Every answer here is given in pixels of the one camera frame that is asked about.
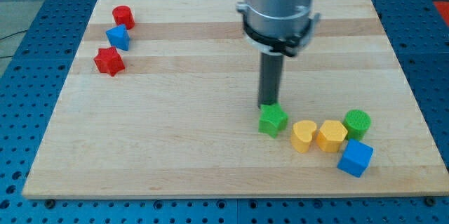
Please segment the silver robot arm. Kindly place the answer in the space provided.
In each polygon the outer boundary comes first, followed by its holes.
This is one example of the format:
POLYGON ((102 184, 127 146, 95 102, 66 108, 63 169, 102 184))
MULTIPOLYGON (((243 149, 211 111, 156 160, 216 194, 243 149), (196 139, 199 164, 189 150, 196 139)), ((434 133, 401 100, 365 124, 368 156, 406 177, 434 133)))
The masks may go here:
POLYGON ((236 10, 243 18, 247 42, 268 55, 295 57, 310 42, 320 15, 311 15, 312 0, 244 0, 236 10))

